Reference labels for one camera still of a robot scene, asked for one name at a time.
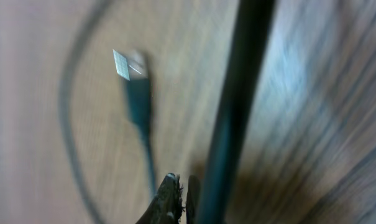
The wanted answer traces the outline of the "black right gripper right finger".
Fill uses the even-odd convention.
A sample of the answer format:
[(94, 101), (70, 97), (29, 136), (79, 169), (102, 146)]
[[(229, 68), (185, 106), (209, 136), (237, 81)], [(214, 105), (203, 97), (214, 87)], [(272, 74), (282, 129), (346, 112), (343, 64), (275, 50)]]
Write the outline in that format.
[(201, 183), (195, 175), (188, 178), (188, 191), (186, 195), (186, 223), (195, 224), (196, 208), (198, 206)]

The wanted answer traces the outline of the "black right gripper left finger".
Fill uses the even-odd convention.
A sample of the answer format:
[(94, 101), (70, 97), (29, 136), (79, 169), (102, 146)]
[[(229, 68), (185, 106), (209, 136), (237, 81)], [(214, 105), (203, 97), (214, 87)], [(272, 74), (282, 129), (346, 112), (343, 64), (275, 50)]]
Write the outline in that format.
[(136, 224), (179, 224), (183, 213), (180, 176), (168, 173)]

